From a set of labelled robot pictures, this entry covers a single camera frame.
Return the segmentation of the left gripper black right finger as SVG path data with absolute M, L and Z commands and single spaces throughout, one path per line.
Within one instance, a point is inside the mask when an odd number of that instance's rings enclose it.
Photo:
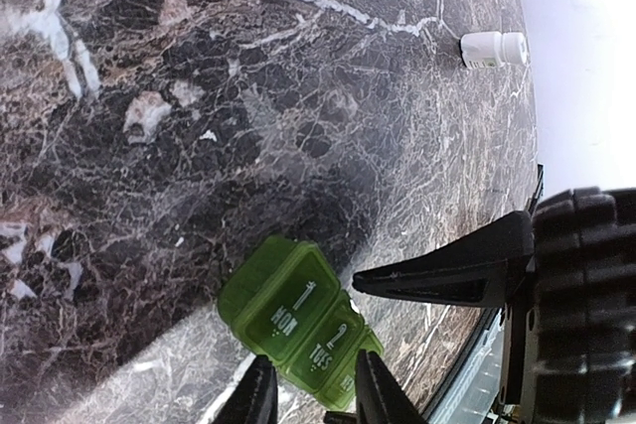
M 356 411 L 327 411 L 328 424 L 426 424 L 376 352 L 360 350 L 356 360 Z

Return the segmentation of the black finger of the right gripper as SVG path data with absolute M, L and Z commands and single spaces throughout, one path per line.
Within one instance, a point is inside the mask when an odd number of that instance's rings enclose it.
M 353 287 L 394 300 L 501 308 L 533 254 L 531 215 L 514 211 L 425 255 L 357 272 Z

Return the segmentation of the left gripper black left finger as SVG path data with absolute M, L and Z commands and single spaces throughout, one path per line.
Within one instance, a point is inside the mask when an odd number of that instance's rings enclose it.
M 277 414 L 276 370 L 267 357 L 256 357 L 213 423 L 275 424 Z

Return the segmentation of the green weekly pill organizer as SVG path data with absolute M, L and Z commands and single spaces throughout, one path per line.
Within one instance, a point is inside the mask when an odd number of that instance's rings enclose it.
M 319 247 L 266 239 L 222 287 L 222 320 L 252 353 L 332 411 L 355 395 L 357 354 L 384 347 Z

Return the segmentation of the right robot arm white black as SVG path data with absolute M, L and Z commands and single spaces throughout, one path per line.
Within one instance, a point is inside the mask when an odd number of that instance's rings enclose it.
M 432 252 L 356 273 L 382 298 L 499 309 L 500 399 L 524 423 L 635 413 L 635 193 L 562 192 Z

